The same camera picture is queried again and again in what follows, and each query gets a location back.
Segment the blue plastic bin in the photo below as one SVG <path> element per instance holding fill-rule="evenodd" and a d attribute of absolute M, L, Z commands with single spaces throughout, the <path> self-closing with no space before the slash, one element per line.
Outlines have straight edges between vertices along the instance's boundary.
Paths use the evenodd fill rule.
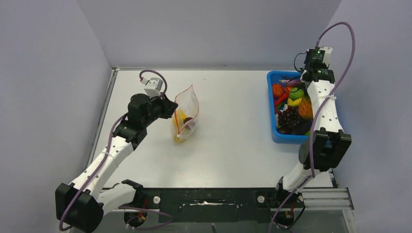
<path fill-rule="evenodd" d="M 332 84 L 328 81 L 319 81 L 306 83 L 299 86 L 305 92 L 303 97 L 309 97 L 312 104 L 313 120 L 306 120 L 298 125 L 294 129 L 279 127 L 278 125 L 278 112 L 286 110 L 289 106 L 287 101 L 282 102 L 277 108 L 274 106 L 276 98 L 272 94 L 272 84 L 279 83 L 279 80 L 289 80 L 294 77 L 300 77 L 298 72 L 292 71 L 270 71 L 267 74 L 268 84 L 268 98 L 269 98 L 269 110 L 272 127 L 272 138 L 276 143 L 286 144 L 301 144 L 307 140 L 308 136 L 314 132 L 316 136 L 320 136 L 322 133 L 328 137 L 328 143 L 333 144 L 336 140 L 344 137 L 344 131 L 336 108 L 336 98 L 331 93 L 335 87 L 335 83 Z M 293 87 L 285 86 L 281 84 L 284 89 L 284 93 L 288 93 Z"/>

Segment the toy red chili pepper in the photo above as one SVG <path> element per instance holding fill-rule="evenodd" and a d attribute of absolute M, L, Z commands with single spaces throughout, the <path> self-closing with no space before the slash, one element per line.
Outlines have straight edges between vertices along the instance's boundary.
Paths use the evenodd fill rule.
<path fill-rule="evenodd" d="M 288 93 L 283 93 L 279 98 L 277 98 L 274 102 L 274 106 L 275 108 L 278 107 L 278 105 L 280 105 L 282 102 L 287 101 L 287 99 L 289 98 L 289 94 Z"/>

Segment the toy green custard apple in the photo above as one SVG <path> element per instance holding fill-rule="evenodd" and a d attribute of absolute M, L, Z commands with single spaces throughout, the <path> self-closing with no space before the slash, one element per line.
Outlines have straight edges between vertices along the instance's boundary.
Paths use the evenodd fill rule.
<path fill-rule="evenodd" d="M 297 100 L 302 98 L 305 95 L 305 92 L 302 88 L 294 87 L 289 91 L 289 98 L 291 100 Z"/>

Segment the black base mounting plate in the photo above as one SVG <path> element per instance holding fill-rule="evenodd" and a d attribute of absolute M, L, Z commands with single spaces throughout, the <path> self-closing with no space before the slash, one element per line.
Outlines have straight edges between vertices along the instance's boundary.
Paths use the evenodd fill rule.
<path fill-rule="evenodd" d="M 132 180 L 121 184 L 136 189 L 133 200 L 126 204 L 132 210 L 125 212 L 124 222 L 139 230 L 153 214 L 135 211 L 136 207 L 158 211 L 158 224 L 254 221 L 286 229 L 306 208 L 301 194 L 288 198 L 281 187 L 145 188 Z"/>

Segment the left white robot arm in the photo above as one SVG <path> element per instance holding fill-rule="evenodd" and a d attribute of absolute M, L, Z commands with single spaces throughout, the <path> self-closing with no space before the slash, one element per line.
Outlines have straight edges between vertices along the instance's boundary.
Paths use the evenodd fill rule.
<path fill-rule="evenodd" d="M 139 93 L 131 97 L 127 113 L 113 124 L 103 151 L 77 178 L 57 187 L 55 204 L 60 231 L 74 227 L 91 233 L 107 213 L 136 198 L 137 183 L 126 181 L 105 192 L 103 187 L 146 137 L 147 128 L 159 118 L 171 118 L 177 107 L 164 94 L 149 97 Z"/>

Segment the toy purple eggplant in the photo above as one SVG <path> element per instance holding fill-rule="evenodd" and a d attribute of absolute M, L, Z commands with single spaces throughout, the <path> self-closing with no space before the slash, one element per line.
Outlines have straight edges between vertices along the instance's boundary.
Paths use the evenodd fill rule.
<path fill-rule="evenodd" d="M 301 81 L 301 79 L 300 79 L 299 76 L 298 76 L 298 77 L 291 78 L 291 79 L 289 79 L 289 80 L 282 79 L 282 80 L 279 80 L 279 82 L 280 82 L 281 84 L 284 84 L 285 86 L 289 86 L 289 87 L 299 87 L 299 86 L 301 86 L 301 85 L 304 84 L 304 83 Z"/>

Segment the toy pineapple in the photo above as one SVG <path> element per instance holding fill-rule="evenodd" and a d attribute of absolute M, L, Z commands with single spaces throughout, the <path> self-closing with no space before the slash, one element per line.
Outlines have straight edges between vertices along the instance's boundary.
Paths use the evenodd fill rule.
<path fill-rule="evenodd" d="M 300 117 L 306 120 L 313 120 L 312 104 L 309 97 L 303 97 L 298 105 Z"/>

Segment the toy yellow starfruit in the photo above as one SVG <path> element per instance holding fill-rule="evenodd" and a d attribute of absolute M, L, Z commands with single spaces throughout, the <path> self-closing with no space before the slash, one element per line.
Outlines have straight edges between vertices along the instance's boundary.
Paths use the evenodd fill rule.
<path fill-rule="evenodd" d="M 290 98 L 287 99 L 287 105 L 290 107 L 297 107 L 301 103 L 302 98 L 298 98 L 296 100 L 292 100 Z"/>

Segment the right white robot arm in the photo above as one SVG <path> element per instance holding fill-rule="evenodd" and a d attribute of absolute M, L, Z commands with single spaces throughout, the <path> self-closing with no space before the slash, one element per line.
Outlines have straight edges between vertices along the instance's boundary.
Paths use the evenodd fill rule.
<path fill-rule="evenodd" d="M 337 114 L 335 77 L 329 69 L 332 51 L 332 47 L 316 47 L 306 53 L 300 80 L 310 99 L 313 120 L 299 148 L 297 165 L 276 186 L 273 200 L 279 207 L 297 202 L 306 184 L 336 168 L 352 143 Z"/>

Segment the toy purple grape bunch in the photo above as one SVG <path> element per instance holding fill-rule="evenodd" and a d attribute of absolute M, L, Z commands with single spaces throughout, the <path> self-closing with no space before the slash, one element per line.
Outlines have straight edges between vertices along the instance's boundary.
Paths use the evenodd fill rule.
<path fill-rule="evenodd" d="M 286 110 L 278 112 L 279 127 L 294 129 L 304 122 L 304 119 L 299 115 L 298 107 L 288 107 Z"/>

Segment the clear zip top bag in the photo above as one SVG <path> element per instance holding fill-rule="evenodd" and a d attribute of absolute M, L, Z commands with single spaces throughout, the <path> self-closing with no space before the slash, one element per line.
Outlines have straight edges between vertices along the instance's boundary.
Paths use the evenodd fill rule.
<path fill-rule="evenodd" d="M 186 90 L 180 92 L 178 95 L 175 96 L 174 102 L 178 104 L 178 109 L 181 109 L 187 117 L 192 117 L 194 119 L 195 125 L 189 129 L 184 128 L 182 126 L 182 132 L 180 133 L 180 138 L 184 141 L 189 139 L 191 135 L 196 130 L 197 126 L 197 116 L 199 114 L 199 102 L 194 91 L 193 85 L 188 87 Z M 173 126 L 171 123 L 171 133 L 173 139 Z"/>

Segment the toy dark passion fruit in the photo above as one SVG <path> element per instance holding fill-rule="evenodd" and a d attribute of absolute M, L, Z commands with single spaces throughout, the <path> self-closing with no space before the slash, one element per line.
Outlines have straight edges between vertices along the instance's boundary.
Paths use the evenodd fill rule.
<path fill-rule="evenodd" d="M 189 128 L 191 128 L 195 125 L 194 119 L 192 117 L 185 118 L 183 120 L 183 123 L 184 123 L 184 125 L 183 125 L 184 128 L 187 128 L 187 129 L 189 129 Z"/>

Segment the toy yellow mango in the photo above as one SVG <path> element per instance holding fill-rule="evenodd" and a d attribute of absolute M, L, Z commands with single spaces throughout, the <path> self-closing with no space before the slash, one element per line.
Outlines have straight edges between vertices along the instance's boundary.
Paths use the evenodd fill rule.
<path fill-rule="evenodd" d="M 178 109 L 174 112 L 172 117 L 172 126 L 173 126 L 173 140 L 175 143 L 181 143 L 183 140 L 180 138 L 180 133 L 183 131 L 182 126 L 184 125 L 184 120 L 187 116 L 181 109 Z"/>

